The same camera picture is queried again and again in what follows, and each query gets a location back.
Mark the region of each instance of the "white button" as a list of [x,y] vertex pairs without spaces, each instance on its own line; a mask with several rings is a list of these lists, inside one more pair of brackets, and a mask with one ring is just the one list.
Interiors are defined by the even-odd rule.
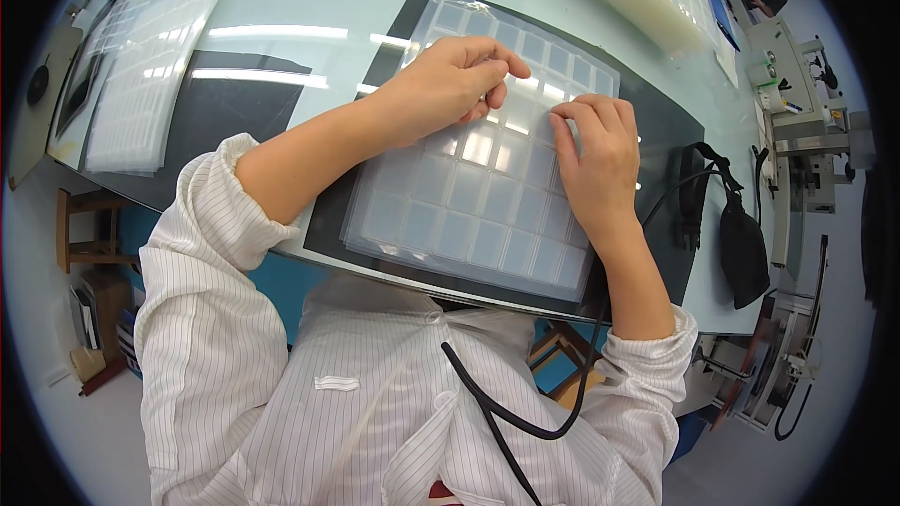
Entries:
[[447,404],[448,402],[450,402],[450,400],[453,399],[455,394],[456,393],[454,393],[453,391],[444,391],[444,393],[441,393],[438,396],[436,396],[435,400],[434,400],[435,410],[440,410],[440,409],[444,408],[444,405]]

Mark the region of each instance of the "wooden chair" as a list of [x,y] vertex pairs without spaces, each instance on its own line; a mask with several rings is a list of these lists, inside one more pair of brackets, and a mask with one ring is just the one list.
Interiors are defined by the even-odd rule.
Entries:
[[[589,360],[593,365],[600,359],[600,353],[592,350],[590,341],[585,340],[568,322],[562,320],[547,320],[547,322],[550,324],[550,330],[532,346],[528,364],[532,374],[540,371],[560,354],[564,354],[575,364],[575,371],[547,393],[551,399],[571,410],[575,405],[575,398],[578,396],[581,367],[584,366],[585,360]],[[585,390],[597,383],[603,383],[604,380],[601,374],[591,369]]]
[[[138,264],[136,255],[120,254],[118,239],[119,209],[134,202],[107,189],[86,194],[69,194],[60,188],[57,193],[57,264],[66,274],[71,265],[85,264]],[[74,214],[96,211],[95,240],[68,241],[68,221]]]

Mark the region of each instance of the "strap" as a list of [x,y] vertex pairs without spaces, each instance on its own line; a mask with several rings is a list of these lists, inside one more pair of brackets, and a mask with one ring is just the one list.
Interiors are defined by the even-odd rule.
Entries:
[[[696,172],[694,169],[695,150],[704,159],[712,161],[705,167],[706,170],[711,171],[713,167],[716,167],[722,172],[722,181],[729,200],[732,197],[740,199],[740,194],[737,192],[742,190],[743,186],[735,180],[731,175],[731,171],[728,170],[731,163],[705,142],[695,142],[681,151],[680,179],[686,179]],[[703,204],[706,199],[706,186],[709,183],[710,176],[710,174],[700,176],[695,181],[682,185],[679,191],[682,248],[686,251],[700,248],[700,221],[703,218]]]
[[762,178],[762,165],[766,163],[766,157],[769,156],[769,147],[764,147],[762,152],[756,152],[756,146],[753,146],[753,152],[756,153],[756,172],[753,174],[755,181],[753,183],[756,189],[756,222],[762,225],[762,200],[760,199],[759,179]]

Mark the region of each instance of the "black cord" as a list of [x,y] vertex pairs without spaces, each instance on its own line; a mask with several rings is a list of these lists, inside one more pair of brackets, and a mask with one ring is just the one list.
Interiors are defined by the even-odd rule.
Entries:
[[[647,217],[641,222],[641,227],[643,229],[647,228],[647,225],[650,224],[650,221],[652,221],[653,218],[656,217],[656,214],[659,212],[660,208],[662,208],[662,204],[665,202],[665,200],[668,199],[668,197],[673,193],[678,191],[680,187],[706,174],[718,174],[719,176],[723,176],[724,181],[724,175],[722,172],[711,169],[697,172],[696,174],[692,174],[691,176],[680,180],[678,184],[673,186],[671,189],[669,189],[669,191],[663,194],[662,197],[660,197],[659,201],[656,202],[656,205],[653,206]],[[605,317],[609,315],[610,309],[611,307],[609,301],[609,293],[607,292],[606,299],[601,306],[600,315],[597,317],[597,321],[594,323],[594,331],[591,333],[590,348],[592,352],[596,351],[597,340],[600,338],[600,327],[602,326]],[[583,404],[584,402],[584,392],[588,382],[588,374],[591,373],[591,368],[593,366],[593,364],[591,363],[591,356],[585,356],[584,365],[581,367],[581,379],[578,386],[578,395],[575,398],[575,405],[571,409],[569,418],[566,419],[566,421],[559,427],[558,430],[549,431],[541,428],[540,426],[535,426],[531,422],[528,422],[520,416],[517,416],[514,412],[490,398],[490,396],[486,394],[481,389],[481,387],[478,386],[477,383],[475,383],[475,380],[472,379],[472,376],[469,375],[469,372],[466,370],[465,365],[463,365],[463,362],[460,361],[459,356],[456,355],[456,352],[453,350],[453,348],[450,347],[449,343],[443,342],[441,344],[441,349],[444,351],[444,354],[446,354],[447,359],[450,360],[450,365],[452,365],[456,370],[456,375],[459,376],[460,381],[463,382],[463,385],[466,387],[466,389],[469,390],[469,392],[473,397],[475,397],[475,400],[478,402],[478,406],[480,407],[481,412],[484,414],[485,420],[488,422],[490,432],[493,434],[494,439],[497,440],[497,444],[500,446],[501,452],[506,458],[507,463],[510,464],[510,468],[512,469],[513,475],[516,476],[518,483],[522,485],[522,488],[525,490],[531,500],[534,500],[534,504],[536,504],[537,506],[541,506],[541,501],[537,499],[537,494],[534,492],[534,488],[532,488],[531,483],[528,482],[527,477],[525,477],[525,474],[522,472],[522,468],[519,466],[518,461],[512,455],[510,446],[507,445],[506,440],[503,438],[500,428],[498,428],[497,426],[497,422],[495,422],[493,419],[493,415],[496,414],[497,416],[500,416],[501,419],[509,422],[509,424],[511,424],[515,428],[520,429],[526,434],[535,436],[536,438],[548,440],[561,438],[566,433],[568,433],[569,429],[572,427],[572,425],[578,419],[579,414],[581,413],[581,404]]]
[[775,439],[778,441],[784,441],[788,439],[788,436],[794,433],[794,428],[796,428],[797,422],[800,422],[800,415],[803,414],[803,409],[806,406],[806,399],[809,398],[809,392],[813,390],[813,384],[809,384],[806,387],[806,394],[803,395],[803,402],[800,403],[800,410],[796,412],[796,418],[794,418],[794,425],[790,427],[790,430],[787,431],[786,434],[782,434],[779,432],[779,426],[781,426],[781,417],[785,415],[785,410],[788,409],[788,405],[785,403],[784,408],[779,412],[779,418],[775,421]]

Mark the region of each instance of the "black bag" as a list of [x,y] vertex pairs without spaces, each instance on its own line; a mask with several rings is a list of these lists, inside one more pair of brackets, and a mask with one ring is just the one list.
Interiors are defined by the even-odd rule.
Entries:
[[[705,167],[712,171],[715,167],[721,172],[722,184],[726,189],[726,207],[719,219],[719,261],[726,281],[735,293],[735,309],[741,309],[756,301],[769,289],[769,258],[766,254],[766,242],[759,227],[759,217],[754,220],[744,210],[740,191],[743,189],[728,170],[728,159],[719,156],[712,147],[704,142],[688,145],[681,152],[681,180],[687,179],[703,170],[694,163],[694,151],[704,159],[712,161]],[[761,216],[762,204],[759,199],[759,175],[762,163],[769,154],[763,149],[756,158],[756,206]],[[681,210],[681,234],[683,248],[696,250],[700,247],[700,220],[703,217],[703,204],[706,198],[706,186],[713,174],[704,174],[680,187],[679,206]]]

